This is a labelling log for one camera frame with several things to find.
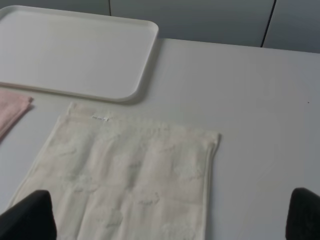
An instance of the towel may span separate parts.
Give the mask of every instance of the towel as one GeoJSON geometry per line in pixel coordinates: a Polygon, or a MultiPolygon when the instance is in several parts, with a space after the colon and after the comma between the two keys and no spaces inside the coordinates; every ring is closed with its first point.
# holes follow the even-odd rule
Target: towel
{"type": "Polygon", "coordinates": [[[48,190],[58,240],[204,240],[218,141],[72,103],[9,207],[48,190]]]}
{"type": "Polygon", "coordinates": [[[0,139],[30,106],[32,98],[0,89],[0,139]]]}

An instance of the white table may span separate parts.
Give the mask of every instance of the white table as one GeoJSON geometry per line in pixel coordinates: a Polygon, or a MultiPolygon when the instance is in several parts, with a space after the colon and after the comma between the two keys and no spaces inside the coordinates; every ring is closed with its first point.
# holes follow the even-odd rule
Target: white table
{"type": "Polygon", "coordinates": [[[293,189],[320,194],[320,55],[164,39],[152,62],[131,104],[19,90],[34,108],[0,144],[0,211],[77,101],[220,132],[207,239],[285,239],[293,189]]]}

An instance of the white towel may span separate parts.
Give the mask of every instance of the white towel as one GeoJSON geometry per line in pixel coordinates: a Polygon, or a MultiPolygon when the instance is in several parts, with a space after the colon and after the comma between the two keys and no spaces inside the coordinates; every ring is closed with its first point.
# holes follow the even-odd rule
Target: white towel
{"type": "Polygon", "coordinates": [[[72,103],[9,206],[49,190],[60,240],[204,240],[218,140],[72,103]]]}

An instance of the pink towel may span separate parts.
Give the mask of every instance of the pink towel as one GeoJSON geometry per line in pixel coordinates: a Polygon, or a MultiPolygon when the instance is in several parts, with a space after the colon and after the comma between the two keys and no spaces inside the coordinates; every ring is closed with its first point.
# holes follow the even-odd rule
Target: pink towel
{"type": "Polygon", "coordinates": [[[0,89],[0,140],[30,106],[32,98],[0,89]]]}

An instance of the cabinet door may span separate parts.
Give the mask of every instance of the cabinet door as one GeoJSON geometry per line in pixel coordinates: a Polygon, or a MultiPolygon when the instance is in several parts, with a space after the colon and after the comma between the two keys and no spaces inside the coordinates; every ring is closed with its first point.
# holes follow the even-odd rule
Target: cabinet door
{"type": "Polygon", "coordinates": [[[149,20],[161,38],[260,47],[274,0],[110,0],[111,15],[149,20]]]}
{"type": "Polygon", "coordinates": [[[110,15],[108,0],[0,0],[0,9],[12,5],[110,15]]]}
{"type": "Polygon", "coordinates": [[[320,53],[320,1],[277,0],[264,48],[320,53]]]}

